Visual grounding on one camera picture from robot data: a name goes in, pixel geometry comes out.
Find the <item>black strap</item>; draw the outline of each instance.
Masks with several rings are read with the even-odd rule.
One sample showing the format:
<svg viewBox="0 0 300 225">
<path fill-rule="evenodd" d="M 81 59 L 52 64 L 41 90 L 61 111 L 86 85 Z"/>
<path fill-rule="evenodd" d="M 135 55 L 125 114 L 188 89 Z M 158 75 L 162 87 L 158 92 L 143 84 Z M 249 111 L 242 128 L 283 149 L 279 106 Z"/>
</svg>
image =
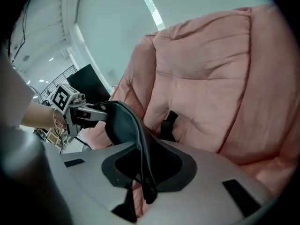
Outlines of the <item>black strap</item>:
<svg viewBox="0 0 300 225">
<path fill-rule="evenodd" d="M 161 123 L 160 134 L 158 136 L 159 139 L 176 142 L 175 138 L 173 137 L 172 131 L 173 131 L 173 124 L 177 119 L 177 117 L 178 114 L 171 110 L 167 119 L 163 120 Z"/>
</svg>

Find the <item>white marker cube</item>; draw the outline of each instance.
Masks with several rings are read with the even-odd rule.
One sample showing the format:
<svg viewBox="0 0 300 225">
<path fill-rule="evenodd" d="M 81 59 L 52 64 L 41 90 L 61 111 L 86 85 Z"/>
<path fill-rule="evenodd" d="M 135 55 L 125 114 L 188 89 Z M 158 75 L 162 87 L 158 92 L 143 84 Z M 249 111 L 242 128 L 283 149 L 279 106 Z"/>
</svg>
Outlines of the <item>white marker cube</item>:
<svg viewBox="0 0 300 225">
<path fill-rule="evenodd" d="M 70 85 L 61 83 L 58 85 L 51 102 L 58 111 L 65 114 L 68 105 L 74 98 L 77 98 L 79 94 L 80 92 L 72 88 Z"/>
</svg>

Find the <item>forearm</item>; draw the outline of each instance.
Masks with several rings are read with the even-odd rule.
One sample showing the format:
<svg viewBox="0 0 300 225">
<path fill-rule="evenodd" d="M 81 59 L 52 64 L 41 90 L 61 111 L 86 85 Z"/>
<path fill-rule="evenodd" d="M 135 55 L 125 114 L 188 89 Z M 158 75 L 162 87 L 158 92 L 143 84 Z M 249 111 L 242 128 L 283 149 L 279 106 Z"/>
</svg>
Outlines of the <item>forearm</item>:
<svg viewBox="0 0 300 225">
<path fill-rule="evenodd" d="M 32 128 L 55 128 L 53 121 L 54 108 L 31 102 L 23 116 L 21 125 Z M 65 126 L 63 116 L 55 111 L 55 118 Z"/>
</svg>

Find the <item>ceiling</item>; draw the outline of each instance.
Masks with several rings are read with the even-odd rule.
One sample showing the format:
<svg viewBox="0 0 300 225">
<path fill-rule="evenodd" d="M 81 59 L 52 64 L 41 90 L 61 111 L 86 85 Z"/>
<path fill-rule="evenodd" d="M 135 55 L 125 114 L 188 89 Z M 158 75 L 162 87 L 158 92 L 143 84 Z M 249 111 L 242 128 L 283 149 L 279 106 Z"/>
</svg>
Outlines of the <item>ceiling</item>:
<svg viewBox="0 0 300 225">
<path fill-rule="evenodd" d="M 27 12 L 26 42 L 20 49 L 14 65 L 19 72 L 25 72 L 49 51 L 59 49 L 66 40 L 62 22 L 62 0 L 31 0 Z M 17 53 L 23 37 L 23 16 L 21 14 L 12 37 L 12 57 Z"/>
</svg>

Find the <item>black screen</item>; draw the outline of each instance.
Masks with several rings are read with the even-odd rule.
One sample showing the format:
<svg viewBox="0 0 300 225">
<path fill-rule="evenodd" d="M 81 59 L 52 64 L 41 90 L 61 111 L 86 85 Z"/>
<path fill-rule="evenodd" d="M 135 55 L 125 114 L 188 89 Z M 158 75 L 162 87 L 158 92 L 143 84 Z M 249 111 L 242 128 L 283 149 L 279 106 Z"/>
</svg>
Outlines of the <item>black screen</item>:
<svg viewBox="0 0 300 225">
<path fill-rule="evenodd" d="M 67 78 L 69 84 L 85 94 L 87 103 L 96 104 L 108 101 L 110 95 L 101 83 L 91 64 Z"/>
</svg>

